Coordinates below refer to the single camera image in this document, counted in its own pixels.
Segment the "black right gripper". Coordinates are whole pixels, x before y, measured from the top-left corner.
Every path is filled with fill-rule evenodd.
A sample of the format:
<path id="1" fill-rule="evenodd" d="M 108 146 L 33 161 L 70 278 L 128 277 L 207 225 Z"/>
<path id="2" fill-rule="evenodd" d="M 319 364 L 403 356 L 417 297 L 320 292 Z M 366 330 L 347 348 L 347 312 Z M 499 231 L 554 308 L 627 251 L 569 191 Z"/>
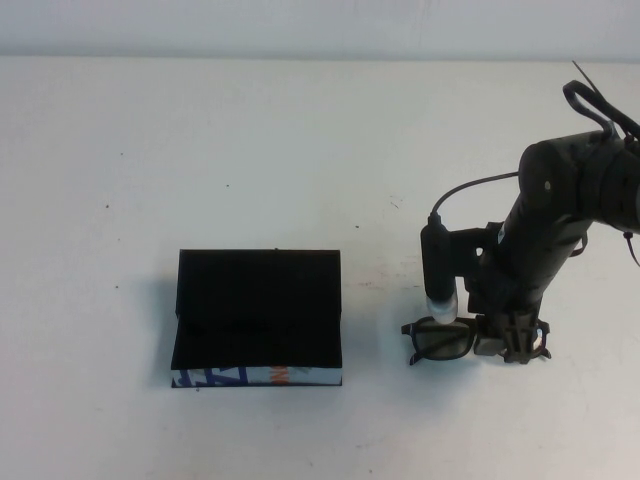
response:
<path id="1" fill-rule="evenodd" d="M 503 356 L 506 363 L 548 359 L 549 325 L 539 319 L 535 308 L 560 267 L 568 258 L 582 253 L 584 235 L 530 233 L 506 236 L 503 242 L 505 245 L 500 246 L 488 233 L 469 235 L 471 249 L 481 248 L 483 254 L 471 254 L 474 269 L 467 277 L 468 311 L 487 316 L 516 311 L 503 321 L 503 339 L 495 332 L 479 329 L 473 352 L 478 356 Z"/>

